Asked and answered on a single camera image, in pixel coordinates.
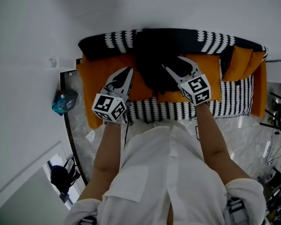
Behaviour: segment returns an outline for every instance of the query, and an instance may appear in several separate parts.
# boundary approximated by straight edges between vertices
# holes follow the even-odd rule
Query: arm
[[[250,178],[230,158],[225,140],[208,106],[203,103],[198,105],[196,110],[205,163],[219,174],[224,184],[238,178]]]
[[[107,123],[94,162],[91,180],[81,193],[79,200],[95,198],[102,201],[102,195],[109,189],[119,171],[121,151],[121,126]]]

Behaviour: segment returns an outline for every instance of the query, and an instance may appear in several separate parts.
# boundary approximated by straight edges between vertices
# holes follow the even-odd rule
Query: black bag
[[[74,164],[70,170],[67,172],[66,166],[69,160],[72,159]],[[56,186],[59,192],[67,194],[69,188],[76,182],[76,180],[80,177],[80,173],[76,171],[74,157],[70,157],[66,164],[62,166],[55,165],[51,169],[51,183]]]

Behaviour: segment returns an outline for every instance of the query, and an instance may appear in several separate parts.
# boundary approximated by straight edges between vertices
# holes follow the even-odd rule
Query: person
[[[207,103],[196,114],[201,150],[177,121],[135,121],[121,154],[121,126],[107,122],[92,178],[65,225],[237,224],[243,221],[229,216],[233,198],[246,224],[261,225],[262,185],[231,160]]]

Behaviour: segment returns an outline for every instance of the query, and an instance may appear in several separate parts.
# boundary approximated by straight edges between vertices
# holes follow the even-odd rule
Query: marble floor
[[[88,135],[92,129],[87,123],[83,100],[83,87],[79,72],[75,71],[72,76],[65,73],[65,82],[67,89],[73,89],[79,94],[76,105],[73,110],[69,111],[68,116],[77,154],[83,172],[89,180],[92,175],[96,151],[103,135],[104,125],[94,130],[95,136],[92,142],[86,138],[86,135]],[[269,82],[267,86],[268,93],[272,91],[281,96],[281,84]],[[268,95],[268,107],[273,99],[271,95]],[[273,135],[275,130],[261,126],[259,124],[261,121],[266,123],[267,117],[258,119],[253,116],[241,116],[236,118],[216,119],[216,123],[227,143],[231,158],[253,178],[268,174],[273,166],[281,166],[281,135]],[[181,123],[185,125],[192,136],[191,142],[196,144],[196,146],[200,146],[195,131],[197,121],[182,121]],[[125,131],[126,125],[122,125],[123,144]],[[263,155],[268,144],[271,146],[271,150],[266,159]],[[271,159],[273,159],[273,163],[269,165],[268,162]]]

